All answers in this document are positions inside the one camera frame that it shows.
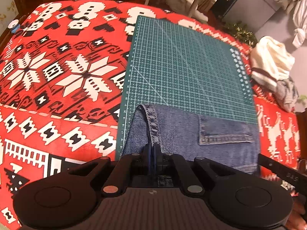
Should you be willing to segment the blue denim jeans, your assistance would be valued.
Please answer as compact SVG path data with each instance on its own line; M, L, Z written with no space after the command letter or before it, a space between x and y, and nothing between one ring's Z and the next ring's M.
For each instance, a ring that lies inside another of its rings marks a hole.
M173 153L192 161L205 157L248 174L258 174L258 126L183 111L166 105L137 106L122 154Z

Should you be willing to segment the grey knit garment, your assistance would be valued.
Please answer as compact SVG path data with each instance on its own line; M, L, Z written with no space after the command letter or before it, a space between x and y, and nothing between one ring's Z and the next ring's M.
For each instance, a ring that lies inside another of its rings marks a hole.
M291 77L277 81L276 92L274 93L278 105L285 111L291 112L298 100L299 93L295 82Z

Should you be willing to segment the green cutting mat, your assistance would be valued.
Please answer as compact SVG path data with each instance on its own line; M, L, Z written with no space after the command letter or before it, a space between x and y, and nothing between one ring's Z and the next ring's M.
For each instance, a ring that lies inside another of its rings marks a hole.
M137 17L122 90L116 158L122 156L140 104L257 123L243 52L184 21Z

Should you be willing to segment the cream knit sweater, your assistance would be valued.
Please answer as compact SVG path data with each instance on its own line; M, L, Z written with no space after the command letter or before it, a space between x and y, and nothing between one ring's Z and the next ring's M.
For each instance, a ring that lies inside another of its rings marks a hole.
M289 78L294 63L295 57L283 43L264 36L250 53L251 78L270 92L276 92L277 82Z

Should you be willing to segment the red patterned blanket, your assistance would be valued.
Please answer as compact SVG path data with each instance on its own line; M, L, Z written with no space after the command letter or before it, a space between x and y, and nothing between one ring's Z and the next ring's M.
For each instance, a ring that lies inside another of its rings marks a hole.
M216 28L168 10L103 0L39 5L1 54L1 227L18 229L13 195L25 184L116 155L125 70L139 15L239 48Z

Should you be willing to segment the green christmas garland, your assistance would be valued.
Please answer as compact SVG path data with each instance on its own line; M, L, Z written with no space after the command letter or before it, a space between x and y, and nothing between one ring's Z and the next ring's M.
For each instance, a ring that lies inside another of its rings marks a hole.
M255 47L258 43L254 33L241 21L238 21L237 23L223 22L223 30L239 42L245 43L250 47Z

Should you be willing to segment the white tied curtain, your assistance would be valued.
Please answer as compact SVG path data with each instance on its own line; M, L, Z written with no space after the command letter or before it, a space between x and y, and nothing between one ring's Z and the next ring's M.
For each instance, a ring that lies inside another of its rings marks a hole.
M299 0L296 4L292 19L295 25L292 44L299 48L306 39L306 0Z

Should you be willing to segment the silver refrigerator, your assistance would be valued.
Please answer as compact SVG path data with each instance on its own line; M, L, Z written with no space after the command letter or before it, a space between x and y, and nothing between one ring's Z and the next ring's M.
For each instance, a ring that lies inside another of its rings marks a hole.
M217 0L211 7L216 18L225 22L242 22L254 32L279 9L275 0Z

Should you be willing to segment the small blue white bowl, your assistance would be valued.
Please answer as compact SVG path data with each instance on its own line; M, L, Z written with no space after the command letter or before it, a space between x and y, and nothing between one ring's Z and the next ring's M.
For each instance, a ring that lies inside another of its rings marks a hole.
M17 30L20 29L20 23L18 19L13 20L9 25L8 25L9 30L11 31L12 34L15 34Z

